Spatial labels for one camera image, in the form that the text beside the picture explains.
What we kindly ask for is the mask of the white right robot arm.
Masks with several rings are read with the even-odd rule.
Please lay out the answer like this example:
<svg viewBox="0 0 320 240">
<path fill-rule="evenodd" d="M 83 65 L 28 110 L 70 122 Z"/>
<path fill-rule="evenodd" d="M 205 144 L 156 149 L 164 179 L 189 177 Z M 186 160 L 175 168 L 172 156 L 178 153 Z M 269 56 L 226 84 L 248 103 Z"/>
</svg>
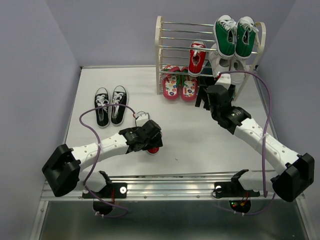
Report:
<svg viewBox="0 0 320 240">
<path fill-rule="evenodd" d="M 271 172 L 243 169 L 230 181 L 217 182 L 216 198 L 255 197 L 266 190 L 292 202 L 314 182 L 314 158 L 287 148 L 263 128 L 243 108 L 232 105 L 228 90 L 222 85 L 210 85 L 199 92 L 205 108 L 220 127 L 238 137 L 261 154 L 273 167 Z"/>
</svg>

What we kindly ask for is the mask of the pink patterned sandal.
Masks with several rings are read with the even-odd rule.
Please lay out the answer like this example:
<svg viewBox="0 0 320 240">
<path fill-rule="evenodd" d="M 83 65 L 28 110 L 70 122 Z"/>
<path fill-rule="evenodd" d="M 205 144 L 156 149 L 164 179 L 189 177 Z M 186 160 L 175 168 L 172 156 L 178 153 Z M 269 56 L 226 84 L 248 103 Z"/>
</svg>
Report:
<svg viewBox="0 0 320 240">
<path fill-rule="evenodd" d="M 161 75 L 162 93 L 168 100 L 175 100 L 179 96 L 180 76 L 176 73 L 180 72 L 180 68 L 174 65 L 166 65 Z"/>
<path fill-rule="evenodd" d="M 197 98 L 198 81 L 195 77 L 190 76 L 188 67 L 184 66 L 180 69 L 181 79 L 181 98 L 186 102 L 192 102 Z"/>
</svg>

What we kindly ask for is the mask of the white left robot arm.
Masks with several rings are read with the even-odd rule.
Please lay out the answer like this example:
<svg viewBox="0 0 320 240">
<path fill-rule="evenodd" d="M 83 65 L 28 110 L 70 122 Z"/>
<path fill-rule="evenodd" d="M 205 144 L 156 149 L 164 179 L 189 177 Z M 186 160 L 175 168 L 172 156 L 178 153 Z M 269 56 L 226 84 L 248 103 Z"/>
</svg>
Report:
<svg viewBox="0 0 320 240">
<path fill-rule="evenodd" d="M 42 173 L 55 197 L 69 194 L 80 184 L 100 197 L 106 197 L 111 193 L 106 173 L 87 171 L 87 168 L 93 169 L 98 162 L 108 158 L 160 148 L 162 145 L 160 126 L 148 120 L 142 126 L 120 130 L 99 142 L 78 147 L 59 145 L 42 167 Z"/>
</svg>

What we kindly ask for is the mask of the red sneaker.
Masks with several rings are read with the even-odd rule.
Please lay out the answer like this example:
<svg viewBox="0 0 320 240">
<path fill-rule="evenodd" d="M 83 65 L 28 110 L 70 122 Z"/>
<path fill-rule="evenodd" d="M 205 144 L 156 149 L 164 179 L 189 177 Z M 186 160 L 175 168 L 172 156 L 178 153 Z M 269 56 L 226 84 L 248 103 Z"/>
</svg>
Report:
<svg viewBox="0 0 320 240">
<path fill-rule="evenodd" d="M 192 77 L 197 77 L 201 74 L 206 58 L 205 48 L 205 43 L 200 40 L 194 40 L 190 45 L 188 73 Z"/>
<path fill-rule="evenodd" d="M 147 153 L 150 155 L 156 155 L 159 152 L 160 148 L 159 147 L 153 147 L 153 148 L 149 148 L 147 149 Z"/>
</svg>

